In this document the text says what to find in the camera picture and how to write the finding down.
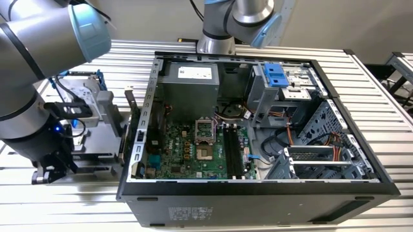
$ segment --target power cable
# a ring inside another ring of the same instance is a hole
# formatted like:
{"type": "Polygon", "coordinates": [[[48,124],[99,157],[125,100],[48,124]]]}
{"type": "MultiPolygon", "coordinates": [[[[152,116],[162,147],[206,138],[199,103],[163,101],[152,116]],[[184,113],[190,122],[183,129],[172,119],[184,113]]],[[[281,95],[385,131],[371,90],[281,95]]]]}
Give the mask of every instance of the power cable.
{"type": "Polygon", "coordinates": [[[200,21],[204,21],[204,16],[202,15],[200,11],[198,10],[198,7],[196,7],[196,5],[195,5],[195,3],[194,3],[194,0],[188,0],[188,2],[190,2],[191,5],[192,5],[194,11],[195,11],[195,13],[196,13],[196,15],[198,15],[200,21]]]}

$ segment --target metal frame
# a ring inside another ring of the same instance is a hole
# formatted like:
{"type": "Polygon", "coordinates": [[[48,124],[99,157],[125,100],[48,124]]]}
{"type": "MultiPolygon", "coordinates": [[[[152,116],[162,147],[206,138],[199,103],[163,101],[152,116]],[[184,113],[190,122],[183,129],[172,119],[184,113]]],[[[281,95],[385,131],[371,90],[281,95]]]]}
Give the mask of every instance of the metal frame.
{"type": "MultiPolygon", "coordinates": [[[[109,90],[115,94],[113,103],[120,106],[120,110],[128,110],[128,104],[123,95],[123,87],[132,86],[137,105],[141,106],[144,89],[147,87],[150,69],[155,51],[195,52],[194,43],[168,42],[132,42],[113,41],[108,54],[93,60],[93,63],[84,64],[73,71],[91,71],[100,68],[105,73],[105,81],[109,90]]],[[[335,81],[345,82],[358,80],[370,82],[370,76],[361,72],[359,67],[350,60],[349,55],[342,50],[268,47],[254,49],[244,45],[236,46],[236,53],[244,56],[271,56],[315,59],[323,69],[333,85],[335,81]]],[[[57,95],[47,82],[43,82],[44,99],[51,102],[57,99],[57,95]]],[[[343,103],[373,103],[390,104],[383,91],[373,85],[373,88],[337,87],[339,99],[343,103]]],[[[399,110],[391,112],[374,112],[370,109],[359,110],[351,107],[351,118],[355,123],[367,122],[397,122],[402,123],[403,118],[399,110]]],[[[338,225],[291,226],[278,227],[224,227],[219,231],[318,231],[334,232],[346,230],[391,232],[397,227],[399,232],[409,232],[413,229],[411,217],[411,197],[413,197],[413,154],[411,145],[413,133],[406,127],[401,130],[395,127],[359,126],[362,136],[382,163],[386,171],[395,181],[402,197],[390,200],[378,207],[370,209],[338,225]]],[[[39,229],[84,230],[92,227],[93,230],[136,230],[139,223],[128,207],[113,201],[117,190],[117,182],[112,177],[89,177],[79,175],[63,184],[33,187],[29,185],[29,178],[33,172],[31,163],[20,156],[7,155],[7,149],[0,154],[0,184],[2,198],[0,209],[7,210],[0,224],[8,224],[5,229],[27,230],[39,229]],[[21,192],[31,194],[21,197],[21,192]],[[23,209],[31,213],[29,217],[23,217],[23,209]]],[[[191,228],[194,231],[206,231],[208,228],[191,228]]]]}

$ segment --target blue plastic clip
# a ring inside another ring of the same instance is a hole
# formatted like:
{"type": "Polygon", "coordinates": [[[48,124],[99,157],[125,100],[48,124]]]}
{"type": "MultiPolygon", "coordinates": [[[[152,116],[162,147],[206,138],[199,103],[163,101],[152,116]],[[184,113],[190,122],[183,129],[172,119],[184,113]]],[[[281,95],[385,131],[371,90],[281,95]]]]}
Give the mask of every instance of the blue plastic clip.
{"type": "Polygon", "coordinates": [[[251,159],[259,159],[260,158],[260,156],[255,156],[255,155],[251,155],[251,154],[248,154],[247,157],[251,158],[251,159]]]}
{"type": "Polygon", "coordinates": [[[270,87],[287,87],[290,85],[281,64],[263,64],[263,73],[268,78],[270,87]]]}

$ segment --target cable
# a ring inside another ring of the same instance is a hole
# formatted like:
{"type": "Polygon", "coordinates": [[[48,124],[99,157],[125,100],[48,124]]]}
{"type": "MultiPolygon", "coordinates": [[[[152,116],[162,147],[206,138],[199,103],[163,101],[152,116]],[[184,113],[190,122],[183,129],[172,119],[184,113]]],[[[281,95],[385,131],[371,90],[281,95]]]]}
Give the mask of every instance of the cable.
{"type": "Polygon", "coordinates": [[[266,165],[271,165],[270,163],[264,162],[262,159],[259,158],[252,158],[254,160],[258,160],[260,163],[266,164],[266,165]]]}
{"type": "Polygon", "coordinates": [[[291,130],[290,130],[290,119],[291,119],[291,117],[289,117],[287,120],[286,120],[286,135],[289,137],[290,145],[294,145],[293,137],[291,137],[291,130]]]}
{"type": "Polygon", "coordinates": [[[313,140],[310,140],[310,142],[307,142],[306,145],[313,145],[313,143],[319,140],[321,138],[323,138],[325,136],[330,135],[330,133],[325,133],[321,136],[317,136],[313,140]]]}
{"type": "Polygon", "coordinates": [[[275,130],[274,132],[274,135],[272,136],[268,136],[260,143],[260,151],[267,155],[267,156],[274,156],[274,157],[278,157],[278,154],[272,154],[272,153],[268,153],[266,150],[264,150],[264,144],[268,143],[271,140],[275,140],[275,142],[282,146],[282,147],[287,147],[289,144],[285,143],[279,138],[278,138],[278,135],[282,134],[283,132],[286,131],[286,127],[282,127],[279,129],[275,130]]]}
{"type": "Polygon", "coordinates": [[[81,136],[81,135],[84,134],[84,132],[85,132],[85,123],[84,123],[84,121],[81,121],[79,118],[75,118],[73,120],[76,120],[77,122],[80,122],[80,124],[81,124],[81,126],[83,126],[83,131],[81,131],[81,133],[77,134],[77,135],[65,135],[65,134],[60,133],[61,136],[63,136],[63,138],[73,139],[73,138],[81,136]]]}
{"type": "Polygon", "coordinates": [[[64,87],[64,85],[60,83],[57,76],[55,76],[55,81],[56,81],[56,84],[59,85],[59,87],[73,97],[73,101],[80,99],[80,97],[77,97],[77,95],[75,95],[73,92],[71,92],[69,89],[67,87],[64,87]]]}
{"type": "Polygon", "coordinates": [[[215,115],[224,121],[236,121],[242,120],[243,117],[230,117],[230,116],[222,116],[219,113],[215,112],[215,115]]]}
{"type": "Polygon", "coordinates": [[[192,5],[194,11],[195,11],[195,13],[196,13],[196,15],[198,15],[200,21],[204,21],[204,16],[202,15],[200,11],[198,10],[198,7],[196,7],[194,1],[192,1],[192,0],[188,0],[188,2],[190,2],[191,5],[192,5]]]}

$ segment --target black cable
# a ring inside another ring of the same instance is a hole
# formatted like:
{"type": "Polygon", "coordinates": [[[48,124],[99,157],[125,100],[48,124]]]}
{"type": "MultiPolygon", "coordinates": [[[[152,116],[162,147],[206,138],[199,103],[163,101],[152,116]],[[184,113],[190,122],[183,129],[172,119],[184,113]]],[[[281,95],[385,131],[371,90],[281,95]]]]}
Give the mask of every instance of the black cable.
{"type": "Polygon", "coordinates": [[[192,5],[194,11],[195,11],[200,21],[204,21],[204,16],[202,15],[200,11],[198,10],[198,7],[196,7],[194,1],[192,0],[188,0],[188,1],[190,1],[191,5],[192,5]]]}
{"type": "Polygon", "coordinates": [[[60,83],[57,76],[55,76],[55,82],[59,85],[59,87],[73,97],[73,101],[80,99],[80,97],[77,97],[77,95],[75,95],[73,92],[71,92],[71,90],[67,87],[64,87],[64,85],[60,83]]]}
{"type": "Polygon", "coordinates": [[[321,136],[317,136],[306,145],[313,145],[314,142],[317,142],[321,138],[330,135],[330,133],[325,133],[321,136]]]}
{"type": "Polygon", "coordinates": [[[76,118],[76,119],[73,119],[73,120],[76,120],[77,122],[80,122],[80,124],[81,124],[81,126],[83,126],[83,131],[81,131],[80,134],[76,134],[76,135],[67,135],[67,134],[60,133],[60,135],[63,136],[63,138],[73,139],[73,138],[81,136],[81,135],[84,134],[84,132],[85,132],[85,123],[84,123],[84,121],[81,121],[79,118],[76,118]]]}
{"type": "Polygon", "coordinates": [[[278,138],[278,135],[281,135],[283,132],[286,132],[286,127],[283,128],[279,128],[275,130],[274,132],[274,135],[272,136],[268,136],[263,142],[260,143],[260,151],[267,155],[267,156],[274,156],[274,157],[278,157],[278,154],[272,154],[272,153],[268,153],[266,150],[264,150],[264,144],[268,143],[271,140],[275,140],[275,142],[282,146],[282,147],[287,147],[289,144],[285,143],[279,138],[278,138]]]}
{"type": "Polygon", "coordinates": [[[252,158],[254,160],[258,160],[259,162],[262,162],[263,164],[266,164],[266,165],[271,165],[270,163],[267,163],[267,162],[264,162],[262,159],[259,159],[259,158],[252,158]]]}

